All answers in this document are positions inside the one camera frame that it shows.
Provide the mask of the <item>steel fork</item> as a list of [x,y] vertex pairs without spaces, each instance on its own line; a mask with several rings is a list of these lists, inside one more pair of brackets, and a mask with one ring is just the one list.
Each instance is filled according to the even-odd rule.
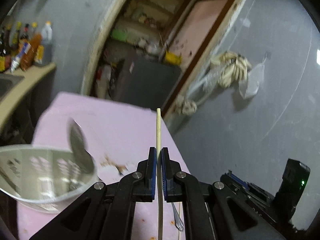
[[173,210],[173,214],[174,214],[174,222],[175,222],[175,226],[178,229],[178,210],[176,209],[176,206],[174,203],[171,204],[172,205],[172,210]]

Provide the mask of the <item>yellow basin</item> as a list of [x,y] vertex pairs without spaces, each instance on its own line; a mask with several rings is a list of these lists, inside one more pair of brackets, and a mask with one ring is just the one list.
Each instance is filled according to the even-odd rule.
[[172,52],[166,51],[164,56],[164,61],[166,63],[179,66],[182,63],[182,55],[176,55]]

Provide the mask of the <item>white utensil holder cup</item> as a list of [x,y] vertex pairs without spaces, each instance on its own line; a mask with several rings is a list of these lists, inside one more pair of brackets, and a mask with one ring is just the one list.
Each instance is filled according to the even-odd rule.
[[97,181],[97,169],[82,171],[70,151],[1,147],[1,191],[34,210],[59,213]]

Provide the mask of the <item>large steel spoon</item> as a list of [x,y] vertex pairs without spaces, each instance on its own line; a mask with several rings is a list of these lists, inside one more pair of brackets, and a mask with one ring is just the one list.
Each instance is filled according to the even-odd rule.
[[86,150],[81,126],[72,119],[69,121],[68,131],[69,143],[74,155],[75,163],[79,166],[82,173],[92,173],[94,171],[94,163],[91,155]]

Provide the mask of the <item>beige kitchen counter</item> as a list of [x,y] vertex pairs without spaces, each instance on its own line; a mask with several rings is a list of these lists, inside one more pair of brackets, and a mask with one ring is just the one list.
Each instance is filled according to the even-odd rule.
[[44,67],[31,66],[25,72],[18,69],[1,73],[1,132],[26,95],[55,69],[56,64],[51,62]]

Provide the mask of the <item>dark grey cabinet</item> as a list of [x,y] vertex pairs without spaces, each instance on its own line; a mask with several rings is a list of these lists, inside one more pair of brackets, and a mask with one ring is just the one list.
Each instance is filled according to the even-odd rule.
[[129,55],[124,59],[112,100],[155,111],[164,105],[180,75],[178,66]]

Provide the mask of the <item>green box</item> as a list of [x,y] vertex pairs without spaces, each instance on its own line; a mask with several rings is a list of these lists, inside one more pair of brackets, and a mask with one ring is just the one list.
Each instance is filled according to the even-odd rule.
[[126,42],[129,34],[123,30],[119,29],[113,29],[111,32],[111,37],[114,40],[120,41],[120,42]]

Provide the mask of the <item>cream rubber gloves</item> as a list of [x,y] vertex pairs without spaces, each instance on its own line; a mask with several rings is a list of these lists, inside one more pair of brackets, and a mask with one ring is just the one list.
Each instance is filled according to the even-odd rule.
[[234,81],[247,80],[248,72],[252,69],[251,63],[242,55],[225,51],[210,58],[212,67],[221,67],[221,74],[217,83],[222,88],[228,88]]

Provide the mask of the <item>clear oil bottle yellow cap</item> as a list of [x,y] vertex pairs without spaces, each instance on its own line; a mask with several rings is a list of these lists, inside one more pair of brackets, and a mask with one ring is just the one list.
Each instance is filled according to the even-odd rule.
[[52,59],[52,46],[53,46],[53,30],[50,21],[47,21],[41,30],[41,44],[37,51],[37,61],[39,66],[47,65]]

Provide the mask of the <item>clear hanging plastic bag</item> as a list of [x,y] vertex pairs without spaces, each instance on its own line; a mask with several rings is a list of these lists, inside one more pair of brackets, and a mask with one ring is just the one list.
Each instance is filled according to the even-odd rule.
[[253,67],[247,74],[247,80],[239,81],[239,94],[244,100],[256,96],[264,83],[265,60]]

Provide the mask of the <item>dark soy sauce bottle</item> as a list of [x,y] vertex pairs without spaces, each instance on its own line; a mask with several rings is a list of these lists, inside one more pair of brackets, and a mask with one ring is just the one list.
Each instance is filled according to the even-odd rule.
[[11,64],[10,31],[10,25],[3,27],[1,31],[1,73],[8,70]]

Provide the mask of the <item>wooden door frame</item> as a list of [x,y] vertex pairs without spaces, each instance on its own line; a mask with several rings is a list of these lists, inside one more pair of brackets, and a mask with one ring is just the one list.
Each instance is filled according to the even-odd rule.
[[[97,68],[99,57],[103,51],[103,46],[111,29],[124,6],[126,0],[113,0],[112,4],[108,7],[105,16],[98,28],[98,32],[92,38],[88,49],[87,66],[84,70],[84,77],[82,79],[80,94],[89,95],[93,77]],[[211,28],[213,36],[207,36],[204,39],[203,45],[200,47],[200,52],[197,53],[191,62],[190,67],[187,69],[181,80],[177,84],[175,90],[168,98],[167,103],[162,108],[162,118],[166,123],[169,123],[174,115],[176,99],[179,95],[187,92],[190,84],[195,80],[199,74],[201,67],[206,63],[211,52],[217,51],[231,27],[235,24],[246,0],[228,0],[227,4],[223,7],[221,14],[218,16],[217,22]]]

